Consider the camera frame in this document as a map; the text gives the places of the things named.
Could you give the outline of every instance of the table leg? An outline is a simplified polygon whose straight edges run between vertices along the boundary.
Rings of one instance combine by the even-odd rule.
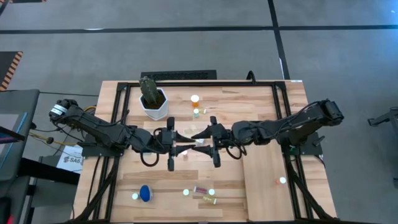
[[[18,175],[28,175],[31,177],[53,180],[56,182],[63,182],[73,185],[77,185],[80,178],[80,174],[52,167],[26,158],[21,159]]]

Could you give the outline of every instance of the wooden board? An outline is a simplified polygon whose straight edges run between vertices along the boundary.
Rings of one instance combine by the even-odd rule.
[[[103,82],[96,110],[96,116],[109,121],[116,93],[116,81]],[[299,110],[307,104],[303,83],[287,82],[290,106],[293,111]],[[176,120],[175,129],[180,133],[191,125],[198,131],[209,123],[210,116],[216,116],[218,122],[226,128],[241,120],[275,119],[275,108],[271,88],[268,87],[167,87],[164,88],[169,103],[169,116]],[[190,96],[200,96],[200,106],[208,110],[208,114],[199,118],[192,116]],[[152,131],[165,126],[165,119],[153,121],[148,118],[139,105],[141,95],[138,88],[133,88],[129,100],[130,113],[127,124],[135,124]],[[119,117],[122,103],[119,105]],[[265,157],[263,163],[253,162],[253,166],[245,165],[257,151]],[[146,156],[148,162],[153,156]],[[75,197],[76,215],[81,213],[87,201],[91,178],[96,158],[89,158],[83,164],[83,170]],[[266,171],[249,172],[252,168],[260,167]],[[317,172],[324,174],[323,167],[316,167]],[[260,185],[247,185],[250,177],[261,176],[268,188]],[[133,151],[126,150],[121,159],[118,172],[118,182],[114,197],[112,222],[244,222],[247,219],[256,220],[293,220],[289,190],[286,185],[275,186],[275,178],[285,175],[283,160],[278,145],[250,146],[248,156],[243,160],[233,160],[225,151],[221,152],[221,167],[215,169],[211,159],[197,152],[190,151],[187,161],[181,157],[175,160],[175,172],[167,171],[167,158],[160,158],[155,167],[145,167],[139,161],[139,156]],[[99,171],[97,172],[93,190],[96,192]],[[154,199],[149,203],[137,202],[131,199],[142,184],[149,184],[154,190]],[[309,182],[310,190],[315,189],[322,194],[322,200],[333,205],[333,201],[326,182]],[[192,189],[195,185],[216,190],[219,204],[205,203],[199,195],[191,194],[184,197],[183,189]],[[266,198],[262,203],[256,195]],[[107,196],[101,205],[100,217],[104,217]],[[334,207],[325,208],[327,212]]]

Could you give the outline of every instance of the concrete floor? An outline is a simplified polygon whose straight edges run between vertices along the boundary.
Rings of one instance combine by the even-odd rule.
[[[397,1],[274,3],[280,26],[398,24]],[[265,0],[49,0],[9,4],[0,17],[0,30],[271,25]],[[390,124],[372,128],[366,120],[397,106],[398,30],[296,30],[281,36],[291,79],[303,80],[309,101],[334,100],[346,117],[320,131],[338,217],[396,223],[396,137]],[[257,79],[282,78],[273,31],[3,34],[0,43],[0,51],[24,52],[10,89],[97,95],[103,80],[137,80],[141,72],[158,70],[217,69],[219,79],[244,78],[253,70]],[[82,106],[97,100],[40,95],[38,127],[51,129],[48,111],[57,99],[71,97]],[[25,150],[31,159],[53,153],[34,140]],[[41,208],[34,223],[62,222],[69,214],[70,205]]]

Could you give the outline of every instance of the wooden table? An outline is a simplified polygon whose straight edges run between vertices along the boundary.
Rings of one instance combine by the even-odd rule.
[[[96,116],[110,121],[116,94],[117,81],[105,81],[99,94]],[[286,81],[290,107],[293,113],[308,102],[302,82]],[[164,87],[169,98],[169,116],[175,117],[175,129],[179,133],[195,125],[198,131],[207,127],[210,116],[216,116],[219,123],[230,128],[241,120],[276,119],[271,87]],[[200,106],[208,110],[199,118],[192,115],[190,96],[200,96]],[[127,124],[135,124],[152,132],[164,127],[166,118],[153,121],[146,116],[138,99],[139,88],[132,88],[129,99],[130,113]],[[281,109],[283,99],[279,93]],[[119,104],[118,118],[122,103]],[[276,185],[275,180],[286,176],[280,146],[272,141],[266,146],[247,147],[248,155],[234,160],[225,150],[220,152],[221,167],[214,168],[212,159],[204,154],[189,150],[188,159],[175,158],[175,171],[167,171],[167,157],[160,156],[155,167],[146,167],[139,155],[132,150],[120,160],[118,181],[114,195],[111,222],[245,222],[293,220],[292,202],[288,185]],[[146,156],[148,163],[155,155]],[[330,215],[335,216],[326,172],[323,165],[313,156],[302,156],[303,168],[309,191]],[[96,158],[86,159],[75,197],[76,215],[86,206],[88,191]],[[96,192],[99,171],[93,193]],[[132,200],[133,192],[141,185],[152,187],[154,198],[149,203]],[[183,189],[194,186],[216,190],[216,205],[203,201],[201,195],[183,196]],[[299,192],[300,208],[305,217],[305,207]],[[100,218],[104,217],[107,195],[101,204]]]

